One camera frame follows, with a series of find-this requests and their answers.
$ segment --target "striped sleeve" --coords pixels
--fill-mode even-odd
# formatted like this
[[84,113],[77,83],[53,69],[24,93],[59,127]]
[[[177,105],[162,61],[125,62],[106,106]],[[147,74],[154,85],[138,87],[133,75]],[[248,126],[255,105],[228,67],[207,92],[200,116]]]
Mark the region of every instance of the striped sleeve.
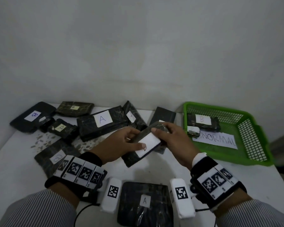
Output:
[[76,210],[66,199],[46,189],[30,195],[0,221],[3,227],[72,227]]
[[250,200],[232,207],[217,219],[217,225],[223,227],[284,227],[284,214],[259,200]]

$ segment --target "white wall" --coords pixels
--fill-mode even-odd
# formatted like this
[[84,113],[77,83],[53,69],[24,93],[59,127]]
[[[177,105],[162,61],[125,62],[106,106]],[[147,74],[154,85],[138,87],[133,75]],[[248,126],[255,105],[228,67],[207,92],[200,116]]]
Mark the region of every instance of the white wall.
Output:
[[284,134],[284,0],[0,0],[0,147],[43,100],[195,101]]

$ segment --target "black cable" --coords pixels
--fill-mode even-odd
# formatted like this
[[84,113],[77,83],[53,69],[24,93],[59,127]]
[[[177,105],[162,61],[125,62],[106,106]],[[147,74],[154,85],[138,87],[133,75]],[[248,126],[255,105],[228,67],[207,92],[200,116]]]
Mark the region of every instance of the black cable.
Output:
[[210,208],[207,208],[207,209],[200,209],[200,210],[196,210],[196,212],[205,211],[205,210],[210,210]]
[[99,204],[99,203],[96,203],[96,204],[89,204],[89,205],[85,206],[82,210],[80,210],[80,212],[79,212],[79,213],[77,214],[77,216],[76,216],[76,219],[75,219],[75,222],[74,222],[74,227],[75,227],[75,225],[76,225],[76,221],[77,221],[77,218],[79,217],[80,213],[82,213],[83,210],[85,210],[87,207],[90,207],[90,206],[100,206],[100,204]]

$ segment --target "green plastic basket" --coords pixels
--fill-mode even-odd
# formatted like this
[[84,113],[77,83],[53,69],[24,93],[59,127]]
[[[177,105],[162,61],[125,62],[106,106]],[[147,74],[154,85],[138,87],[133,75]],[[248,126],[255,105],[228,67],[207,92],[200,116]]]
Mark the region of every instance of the green plastic basket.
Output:
[[208,156],[246,166],[273,165],[273,157],[268,147],[267,138],[251,114],[194,102],[186,102],[183,111],[185,131],[187,131],[187,113],[193,113],[218,117],[221,126],[220,132],[234,135],[237,150],[194,141],[200,151],[206,152]]

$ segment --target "right hand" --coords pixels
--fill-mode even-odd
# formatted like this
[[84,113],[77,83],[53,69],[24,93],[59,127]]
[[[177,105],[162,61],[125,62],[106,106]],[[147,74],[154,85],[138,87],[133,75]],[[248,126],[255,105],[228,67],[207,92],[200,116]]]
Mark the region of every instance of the right hand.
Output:
[[178,162],[191,170],[194,157],[200,153],[191,140],[182,129],[182,127],[171,122],[161,122],[171,133],[152,128],[151,132],[159,139],[167,143],[168,149],[173,153]]

